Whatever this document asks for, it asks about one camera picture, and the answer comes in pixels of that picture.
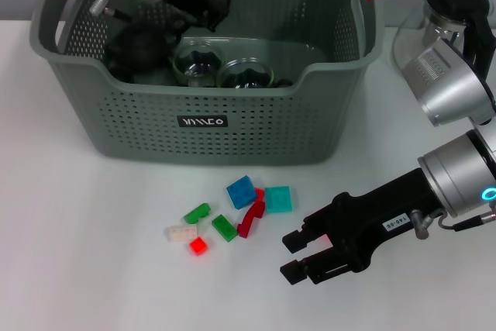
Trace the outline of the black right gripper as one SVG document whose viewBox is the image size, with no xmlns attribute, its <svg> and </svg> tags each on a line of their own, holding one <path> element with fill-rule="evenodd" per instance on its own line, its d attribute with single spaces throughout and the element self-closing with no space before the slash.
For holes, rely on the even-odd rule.
<svg viewBox="0 0 496 331">
<path fill-rule="evenodd" d="M 427 216 L 442 208 L 421 169 L 416 168 L 370 191 L 353 197 L 347 192 L 306 216 L 300 230 L 282 238 L 291 253 L 307 247 L 322 236 L 332 248 L 280 267 L 290 284 L 309 278 L 319 284 L 349 271 L 359 273 L 370 266 L 373 252 L 384 242 L 407 232 L 410 222 L 399 228 L 386 229 L 384 223 L 419 210 Z"/>
</svg>

